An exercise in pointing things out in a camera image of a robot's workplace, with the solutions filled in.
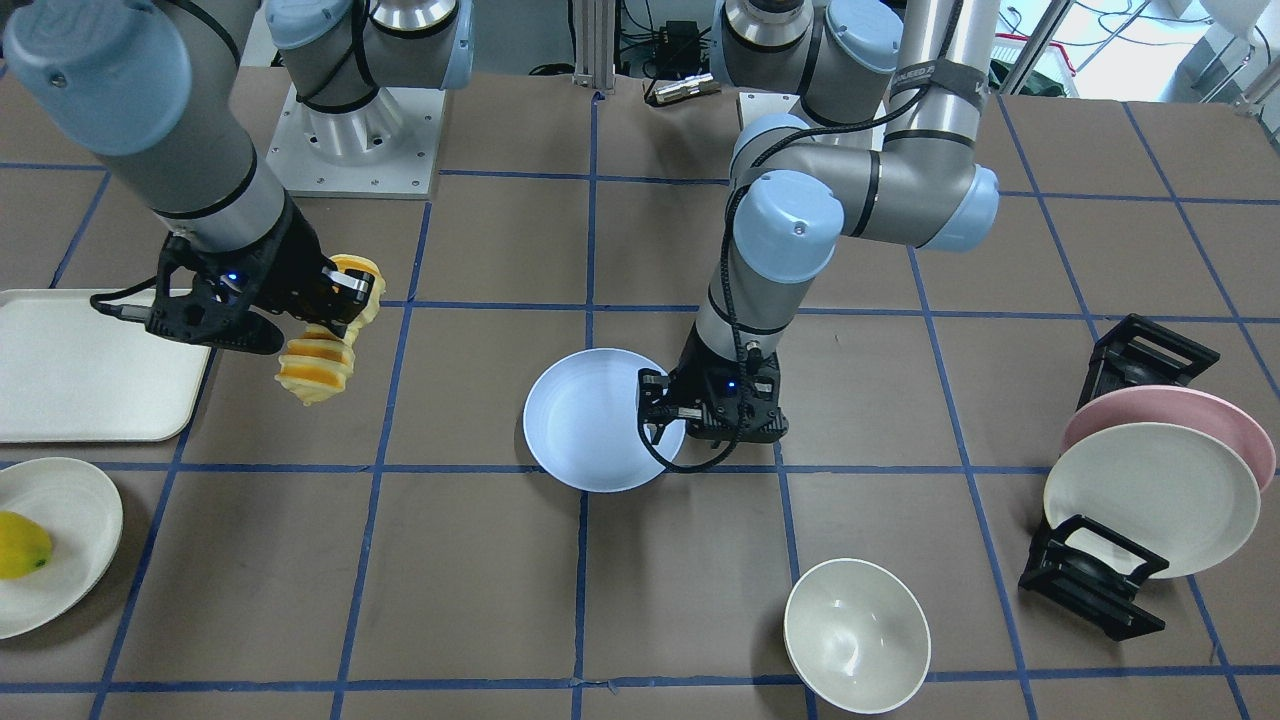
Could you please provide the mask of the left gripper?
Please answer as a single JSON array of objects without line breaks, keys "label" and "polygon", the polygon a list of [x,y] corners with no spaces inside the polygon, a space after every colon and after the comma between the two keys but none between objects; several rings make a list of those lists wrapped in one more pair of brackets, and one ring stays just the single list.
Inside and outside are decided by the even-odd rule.
[{"label": "left gripper", "polygon": [[691,331],[669,377],[657,369],[637,372],[637,404],[660,405],[664,410],[640,411],[640,436],[645,446],[658,447],[666,429],[685,421],[692,438],[728,442],[745,427],[739,439],[746,443],[774,443],[787,433],[787,419],[780,407],[781,369],[776,354],[763,356],[748,351],[746,375],[740,375],[735,360],[716,354]]}]

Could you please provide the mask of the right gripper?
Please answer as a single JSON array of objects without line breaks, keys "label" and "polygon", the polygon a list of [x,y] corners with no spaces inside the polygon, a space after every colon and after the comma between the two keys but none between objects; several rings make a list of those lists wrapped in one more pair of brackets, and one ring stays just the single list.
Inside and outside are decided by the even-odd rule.
[{"label": "right gripper", "polygon": [[340,269],[324,255],[314,228],[291,196],[285,196],[282,214],[268,234],[230,254],[230,269],[241,287],[257,291],[252,305],[303,320],[303,338],[353,345],[367,323],[375,274]]}]

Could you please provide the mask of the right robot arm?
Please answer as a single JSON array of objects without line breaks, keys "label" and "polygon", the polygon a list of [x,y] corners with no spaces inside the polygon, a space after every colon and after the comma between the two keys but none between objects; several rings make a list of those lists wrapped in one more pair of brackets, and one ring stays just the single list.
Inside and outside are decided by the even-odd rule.
[{"label": "right robot arm", "polygon": [[362,161],[404,137],[390,88],[462,88],[471,1],[15,1],[8,69],[70,141],[168,229],[148,306],[91,306],[155,336],[275,354],[287,314],[340,340],[379,309],[371,270],[328,256],[230,111],[255,15],[268,18],[320,154]]}]

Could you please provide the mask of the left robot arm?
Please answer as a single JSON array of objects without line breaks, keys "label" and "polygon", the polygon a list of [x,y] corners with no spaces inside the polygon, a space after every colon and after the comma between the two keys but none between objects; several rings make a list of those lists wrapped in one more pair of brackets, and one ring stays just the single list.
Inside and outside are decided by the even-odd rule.
[{"label": "left robot arm", "polygon": [[669,372],[637,374],[637,430],[771,445],[780,341],[841,238],[963,252],[991,231],[996,174],[975,160],[993,1],[721,1],[713,78],[791,94],[745,124],[717,268]]}]

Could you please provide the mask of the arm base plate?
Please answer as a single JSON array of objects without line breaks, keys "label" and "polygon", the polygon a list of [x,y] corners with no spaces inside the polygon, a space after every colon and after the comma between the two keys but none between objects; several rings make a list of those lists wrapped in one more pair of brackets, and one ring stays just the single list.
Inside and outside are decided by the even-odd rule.
[{"label": "arm base plate", "polygon": [[739,119],[741,129],[735,141],[733,155],[737,155],[751,137],[760,133],[759,129],[746,133],[746,129],[751,126],[758,126],[762,118],[765,118],[763,124],[764,132],[778,127],[805,129],[808,123],[801,117],[792,114],[796,102],[797,96],[794,94],[740,92]]},{"label": "arm base plate", "polygon": [[448,94],[381,88],[357,110],[326,114],[288,92],[262,158],[296,199],[428,200]]}]

